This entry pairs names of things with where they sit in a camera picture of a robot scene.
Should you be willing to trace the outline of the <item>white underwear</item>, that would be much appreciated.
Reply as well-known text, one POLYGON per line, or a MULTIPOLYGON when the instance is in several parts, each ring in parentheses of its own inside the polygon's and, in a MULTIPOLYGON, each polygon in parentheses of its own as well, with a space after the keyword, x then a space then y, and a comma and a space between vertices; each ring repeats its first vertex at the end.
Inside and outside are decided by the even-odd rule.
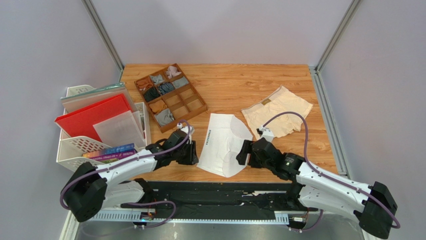
POLYGON ((233 177, 247 166, 245 160, 242 165, 237 160, 245 140, 252 141, 253 135, 235 115, 210 114, 197 167, 225 178, 233 177))

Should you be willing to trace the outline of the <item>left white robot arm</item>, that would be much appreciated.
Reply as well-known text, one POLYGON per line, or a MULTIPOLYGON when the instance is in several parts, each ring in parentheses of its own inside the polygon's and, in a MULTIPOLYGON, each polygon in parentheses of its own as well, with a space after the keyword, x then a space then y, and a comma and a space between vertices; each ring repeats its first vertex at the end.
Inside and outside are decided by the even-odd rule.
POLYGON ((152 190, 145 180, 133 178, 172 161, 188 166, 199 162, 197 142, 187 127, 121 160, 98 166, 82 163, 61 190, 59 202, 80 223, 106 208, 142 203, 152 190))

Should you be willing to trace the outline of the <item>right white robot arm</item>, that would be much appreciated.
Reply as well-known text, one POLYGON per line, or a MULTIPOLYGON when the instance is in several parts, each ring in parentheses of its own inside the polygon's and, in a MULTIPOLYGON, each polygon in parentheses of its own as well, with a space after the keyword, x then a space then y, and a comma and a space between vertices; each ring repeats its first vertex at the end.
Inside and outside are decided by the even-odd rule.
POLYGON ((336 175, 300 155, 280 152, 264 138, 245 140, 236 160, 239 165, 265 168, 279 179, 291 181, 286 203, 293 208, 314 208, 343 216, 380 239, 388 239, 391 229, 398 228, 398 205, 381 182, 369 185, 336 175))

